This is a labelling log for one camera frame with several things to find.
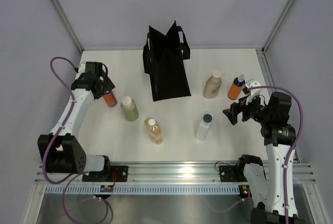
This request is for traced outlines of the amber clear bottle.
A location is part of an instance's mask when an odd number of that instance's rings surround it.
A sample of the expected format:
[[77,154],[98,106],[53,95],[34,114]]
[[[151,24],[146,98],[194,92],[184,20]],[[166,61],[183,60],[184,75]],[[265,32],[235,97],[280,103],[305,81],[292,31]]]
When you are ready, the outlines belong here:
[[144,121],[148,136],[155,144],[162,143],[162,131],[159,123],[152,117],[145,119]]

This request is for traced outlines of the black canvas bag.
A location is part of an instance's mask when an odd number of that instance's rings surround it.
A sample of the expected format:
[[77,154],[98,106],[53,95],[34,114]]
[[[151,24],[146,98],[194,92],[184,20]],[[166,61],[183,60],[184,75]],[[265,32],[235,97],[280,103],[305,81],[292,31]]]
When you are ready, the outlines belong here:
[[154,102],[191,95],[184,66],[188,59],[190,48],[181,26],[174,22],[167,34],[149,27],[143,66],[150,78]]

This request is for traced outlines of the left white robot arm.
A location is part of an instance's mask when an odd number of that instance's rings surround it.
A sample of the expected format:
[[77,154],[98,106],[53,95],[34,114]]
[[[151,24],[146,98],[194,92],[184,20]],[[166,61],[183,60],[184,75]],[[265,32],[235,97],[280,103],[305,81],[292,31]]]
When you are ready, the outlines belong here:
[[83,70],[75,68],[78,77],[66,89],[69,101],[60,119],[47,135],[40,135],[37,146],[42,159],[44,178],[50,173],[85,174],[98,181],[111,178],[112,169],[106,155],[87,154],[78,141],[79,132],[88,109],[94,101],[111,92],[115,85],[108,77],[108,69],[101,62],[86,62]]

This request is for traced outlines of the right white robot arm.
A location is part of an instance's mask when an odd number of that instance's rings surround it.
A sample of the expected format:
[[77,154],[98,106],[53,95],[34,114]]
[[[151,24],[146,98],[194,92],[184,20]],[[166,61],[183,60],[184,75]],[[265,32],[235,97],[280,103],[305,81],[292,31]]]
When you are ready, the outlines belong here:
[[261,125],[261,136],[268,158],[268,174],[258,156],[243,154],[235,165],[236,176],[247,181],[252,196],[251,223],[304,223],[298,215],[293,193],[293,156],[296,131],[288,124],[291,97],[281,92],[271,94],[268,105],[259,96],[250,102],[242,98],[223,110],[232,125],[238,114]]

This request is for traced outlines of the beige pump bottle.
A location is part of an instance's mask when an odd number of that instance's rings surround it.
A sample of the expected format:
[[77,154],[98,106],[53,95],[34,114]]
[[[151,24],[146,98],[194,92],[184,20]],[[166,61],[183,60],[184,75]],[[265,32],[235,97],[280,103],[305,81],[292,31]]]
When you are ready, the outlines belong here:
[[214,70],[212,71],[212,74],[210,78],[207,80],[204,90],[203,90],[203,96],[207,99],[215,98],[222,85],[222,76],[225,74],[225,72],[222,72],[220,70]]

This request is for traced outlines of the green bottle white cap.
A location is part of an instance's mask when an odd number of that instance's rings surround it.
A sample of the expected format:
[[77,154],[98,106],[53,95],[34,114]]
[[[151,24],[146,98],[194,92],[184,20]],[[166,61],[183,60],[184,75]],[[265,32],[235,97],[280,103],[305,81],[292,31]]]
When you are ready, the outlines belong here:
[[121,99],[121,109],[125,119],[129,122],[136,121],[139,117],[138,109],[134,99],[129,96],[124,96]]

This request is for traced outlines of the white bottle grey cap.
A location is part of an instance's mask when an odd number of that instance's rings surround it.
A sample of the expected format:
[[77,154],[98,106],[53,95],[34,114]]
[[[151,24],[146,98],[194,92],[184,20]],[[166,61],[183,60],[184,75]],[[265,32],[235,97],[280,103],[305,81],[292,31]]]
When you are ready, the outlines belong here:
[[196,133],[195,133],[196,139],[198,139],[200,141],[205,141],[213,120],[214,120],[213,113],[206,111],[203,114],[203,116],[198,124],[198,127],[196,129]]

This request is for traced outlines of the orange spray bottle blue top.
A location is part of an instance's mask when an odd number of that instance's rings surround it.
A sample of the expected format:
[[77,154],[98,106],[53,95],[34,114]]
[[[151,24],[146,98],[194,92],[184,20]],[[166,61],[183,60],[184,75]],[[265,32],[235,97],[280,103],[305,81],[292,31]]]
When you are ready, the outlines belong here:
[[229,99],[236,100],[239,97],[244,84],[245,84],[245,78],[244,78],[243,74],[236,77],[233,80],[233,83],[232,83],[232,85],[229,89],[229,92],[228,92]]

